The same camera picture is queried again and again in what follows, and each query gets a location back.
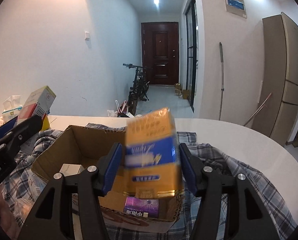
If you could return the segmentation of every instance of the open cardboard box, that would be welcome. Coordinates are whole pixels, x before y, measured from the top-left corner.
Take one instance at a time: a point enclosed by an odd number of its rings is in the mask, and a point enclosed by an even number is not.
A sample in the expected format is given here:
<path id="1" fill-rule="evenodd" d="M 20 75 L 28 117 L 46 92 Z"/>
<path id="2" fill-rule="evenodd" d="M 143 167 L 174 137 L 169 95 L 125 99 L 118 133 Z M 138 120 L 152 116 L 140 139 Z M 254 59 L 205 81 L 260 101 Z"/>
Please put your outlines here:
<path id="1" fill-rule="evenodd" d="M 107 155 L 114 142 L 125 146 L 125 132 L 69 126 L 54 144 L 35 160 L 31 170 L 43 180 L 49 181 L 64 163 L 81 164 L 86 169 L 96 165 L 100 157 Z M 106 224 L 134 231 L 165 233 L 178 220 L 182 204 L 180 196 L 159 200 L 158 219 L 124 213 L 127 196 L 123 194 L 123 185 L 122 160 L 112 190 L 105 197 L 99 197 Z"/>

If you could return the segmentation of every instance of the tissue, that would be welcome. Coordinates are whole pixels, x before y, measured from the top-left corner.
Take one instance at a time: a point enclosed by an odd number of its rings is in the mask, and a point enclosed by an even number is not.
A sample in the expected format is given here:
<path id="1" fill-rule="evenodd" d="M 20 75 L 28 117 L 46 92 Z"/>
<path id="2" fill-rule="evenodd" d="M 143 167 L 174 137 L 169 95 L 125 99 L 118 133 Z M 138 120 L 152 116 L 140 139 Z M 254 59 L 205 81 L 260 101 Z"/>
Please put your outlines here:
<path id="1" fill-rule="evenodd" d="M 4 123 L 12 120 L 19 115 L 22 105 L 20 104 L 21 95 L 10 96 L 4 103 L 2 112 Z"/>

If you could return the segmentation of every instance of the purple box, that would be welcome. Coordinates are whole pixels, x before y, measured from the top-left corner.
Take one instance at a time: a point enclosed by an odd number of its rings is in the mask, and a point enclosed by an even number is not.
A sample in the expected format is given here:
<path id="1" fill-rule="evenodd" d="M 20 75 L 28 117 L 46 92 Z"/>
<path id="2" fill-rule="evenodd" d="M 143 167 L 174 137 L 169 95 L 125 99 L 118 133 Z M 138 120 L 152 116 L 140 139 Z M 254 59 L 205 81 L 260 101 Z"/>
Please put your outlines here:
<path id="1" fill-rule="evenodd" d="M 158 218 L 159 199 L 139 199 L 127 197 L 123 211 L 139 217 Z"/>

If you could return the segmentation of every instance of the mop handle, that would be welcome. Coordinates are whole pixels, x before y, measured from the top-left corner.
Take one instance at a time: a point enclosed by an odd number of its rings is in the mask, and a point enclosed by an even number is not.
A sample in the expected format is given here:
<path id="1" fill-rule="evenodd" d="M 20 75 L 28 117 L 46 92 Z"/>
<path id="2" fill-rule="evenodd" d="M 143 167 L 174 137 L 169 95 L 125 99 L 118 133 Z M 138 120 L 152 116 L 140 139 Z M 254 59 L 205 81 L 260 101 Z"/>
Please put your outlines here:
<path id="1" fill-rule="evenodd" d="M 224 97 L 224 52 L 222 50 L 222 44 L 220 42 L 220 59 L 221 59 L 221 101 L 220 101 L 220 110 L 219 110 L 219 118 L 221 119 L 221 111 L 222 111 L 222 101 Z"/>
<path id="2" fill-rule="evenodd" d="M 224 62 L 224 52 L 222 50 L 222 44 L 220 43 L 220 59 L 221 59 L 221 63 Z"/>

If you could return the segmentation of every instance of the glass door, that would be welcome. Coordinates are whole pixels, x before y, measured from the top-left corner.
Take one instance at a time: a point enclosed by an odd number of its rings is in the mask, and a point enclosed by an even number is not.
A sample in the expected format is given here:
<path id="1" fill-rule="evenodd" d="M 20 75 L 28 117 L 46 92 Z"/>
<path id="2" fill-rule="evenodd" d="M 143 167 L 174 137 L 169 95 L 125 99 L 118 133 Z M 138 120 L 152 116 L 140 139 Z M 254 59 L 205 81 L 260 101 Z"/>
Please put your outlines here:
<path id="1" fill-rule="evenodd" d="M 191 0 L 186 12 L 187 20 L 187 84 L 186 89 L 189 90 L 188 101 L 192 110 L 194 96 L 196 94 L 196 75 L 198 68 L 198 17 L 196 0 Z"/>

